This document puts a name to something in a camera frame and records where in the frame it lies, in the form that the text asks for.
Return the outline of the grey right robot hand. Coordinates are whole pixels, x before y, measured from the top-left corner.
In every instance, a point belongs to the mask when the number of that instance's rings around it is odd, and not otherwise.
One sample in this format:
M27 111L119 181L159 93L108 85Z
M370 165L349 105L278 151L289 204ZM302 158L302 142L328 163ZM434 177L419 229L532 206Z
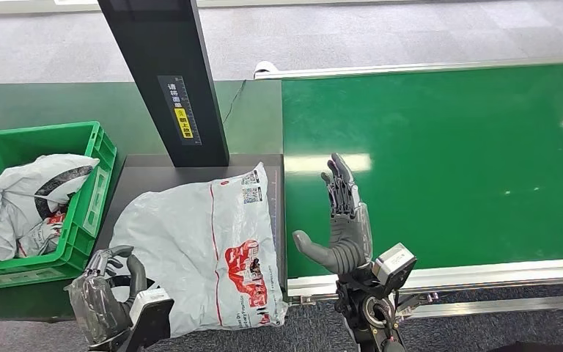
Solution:
M327 160L330 172L322 172L330 205L329 243L312 241L303 230L292 237L297 250L334 274L343 275L372 260L372 231L367 204L362 201L351 168L338 153Z

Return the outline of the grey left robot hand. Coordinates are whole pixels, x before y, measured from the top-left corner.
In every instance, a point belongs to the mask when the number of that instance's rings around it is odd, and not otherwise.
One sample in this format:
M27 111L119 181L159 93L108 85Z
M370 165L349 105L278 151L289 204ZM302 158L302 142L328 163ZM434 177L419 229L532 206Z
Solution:
M137 294L147 289L144 266L133 250L126 245L97 250L82 274L64 288L90 351L118 351L130 334L130 309ZM110 265L124 266L117 257L126 259L130 272L129 296L125 301L116 300L113 286L106 278L115 275Z

